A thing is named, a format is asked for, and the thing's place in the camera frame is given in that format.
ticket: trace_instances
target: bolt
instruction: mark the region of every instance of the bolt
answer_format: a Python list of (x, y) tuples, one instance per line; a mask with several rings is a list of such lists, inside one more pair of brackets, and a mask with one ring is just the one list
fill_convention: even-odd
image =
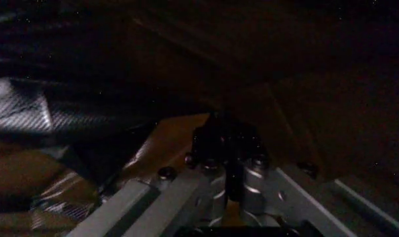
[(278, 198), (279, 198), (281, 201), (286, 201), (287, 195), (286, 195), (286, 193), (284, 193), (284, 191), (279, 191), (279, 192), (278, 192)]
[(316, 179), (318, 176), (319, 168), (311, 162), (299, 162), (297, 167), (309, 175), (312, 179)]
[(159, 169), (157, 174), (161, 180), (174, 180), (177, 176), (176, 170), (171, 166)]
[(252, 163), (256, 166), (267, 167), (268, 166), (268, 157), (260, 154), (252, 157)]
[(184, 157), (184, 163), (191, 169), (195, 168), (195, 161), (193, 159), (192, 153), (186, 153)]
[(215, 170), (218, 168), (218, 163), (214, 159), (207, 159), (202, 163), (202, 166), (206, 170)]

